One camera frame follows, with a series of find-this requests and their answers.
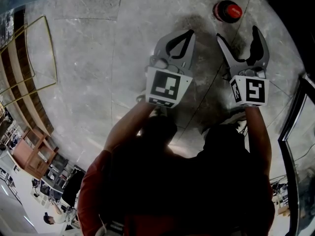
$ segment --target floor tile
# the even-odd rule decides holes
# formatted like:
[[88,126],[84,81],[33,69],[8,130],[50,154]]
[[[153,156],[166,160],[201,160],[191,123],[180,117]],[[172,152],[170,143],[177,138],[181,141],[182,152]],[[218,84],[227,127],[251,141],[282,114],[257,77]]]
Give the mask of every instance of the floor tile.
[[30,68],[33,68],[38,79],[37,88],[54,83],[56,81],[54,53],[44,18],[27,29],[26,41]]
[[[44,89],[39,96],[55,128],[53,139],[61,154],[84,169],[102,151],[112,127],[110,83],[115,25],[114,21],[92,19],[50,22],[58,84]],[[40,47],[41,37],[29,38],[28,43],[36,67],[48,57]],[[36,86],[45,78],[37,75]]]
[[[187,144],[202,150],[204,140],[200,133],[206,127],[219,124],[234,112],[241,111],[235,103],[229,82],[222,78],[223,73],[224,67],[215,78],[195,116],[180,137],[178,144]],[[273,84],[269,86],[268,97],[268,105],[260,107],[266,126],[270,125],[277,118],[290,100],[290,97]]]
[[185,129],[181,128],[181,127],[177,127],[177,132],[174,135],[170,145],[176,145],[178,143],[178,139],[181,137],[181,135],[183,134]]
[[116,20],[120,0],[58,0],[59,18],[95,18]]
[[[284,127],[293,100],[291,99],[284,109],[278,114],[274,121],[267,126],[267,131],[271,143],[272,161],[270,169],[270,179],[286,174],[284,160],[279,147],[278,138]],[[250,152],[248,134],[245,136],[245,148]]]
[[241,58],[249,57],[254,25],[264,35],[270,53],[267,78],[292,96],[304,66],[290,34],[266,0],[250,0],[233,49]]
[[[231,42],[239,23],[224,24],[212,15],[218,0],[122,0],[113,63],[113,101],[131,108],[145,88],[144,68],[158,40],[175,30],[196,32],[193,82],[178,107],[176,124],[185,128],[217,73],[222,55],[217,32]],[[233,0],[245,8],[248,0]]]
[[309,97],[306,98],[302,112],[297,120],[293,130],[288,137],[294,160],[301,158],[298,162],[304,163],[302,156],[308,153],[304,159],[310,160],[314,154],[315,144],[315,105]]
[[112,102],[112,125],[114,126],[130,109]]
[[25,5],[25,23],[30,24],[40,16],[46,16],[48,24],[61,14],[58,0],[36,0]]

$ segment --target dark shirt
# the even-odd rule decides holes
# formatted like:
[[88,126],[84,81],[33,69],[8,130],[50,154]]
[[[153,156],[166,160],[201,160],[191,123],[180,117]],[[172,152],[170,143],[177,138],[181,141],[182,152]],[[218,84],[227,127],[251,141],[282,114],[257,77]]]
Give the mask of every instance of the dark shirt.
[[235,228],[268,235],[272,189],[256,165],[245,149],[186,159],[141,138],[102,151],[81,186],[82,232],[94,236],[101,219],[123,216],[126,236],[228,235]]

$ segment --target red bottle cap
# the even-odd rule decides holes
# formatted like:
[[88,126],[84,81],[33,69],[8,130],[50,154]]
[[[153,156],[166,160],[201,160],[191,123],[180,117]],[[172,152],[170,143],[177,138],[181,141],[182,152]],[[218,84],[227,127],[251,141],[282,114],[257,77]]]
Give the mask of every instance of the red bottle cap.
[[242,16],[242,13],[243,13],[240,6],[238,6],[236,4],[229,5],[226,8],[226,12],[232,18],[240,18]]

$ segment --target red shirt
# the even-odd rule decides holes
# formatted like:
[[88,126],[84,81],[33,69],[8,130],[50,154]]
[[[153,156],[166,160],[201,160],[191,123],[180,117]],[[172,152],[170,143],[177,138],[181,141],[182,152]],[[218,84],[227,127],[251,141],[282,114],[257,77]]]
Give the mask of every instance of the red shirt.
[[[78,200],[78,218],[81,224],[81,230],[84,236],[95,236],[96,232],[102,227],[100,214],[106,213],[106,184],[108,181],[108,172],[111,166],[112,153],[102,151],[101,154],[90,165],[81,184],[81,191]],[[272,189],[269,180],[263,179],[260,185],[265,186],[266,192],[262,194],[266,200],[263,211],[259,207],[253,208],[257,214],[249,214],[249,224],[254,219],[255,228],[260,231],[268,232],[274,218],[274,206],[271,201]],[[187,229],[187,223],[176,216],[150,216],[150,215],[129,215],[125,216],[125,235],[129,236],[129,230],[133,231],[133,235],[137,236],[159,236],[165,232],[174,230]],[[254,232],[254,228],[248,228],[248,232]]]

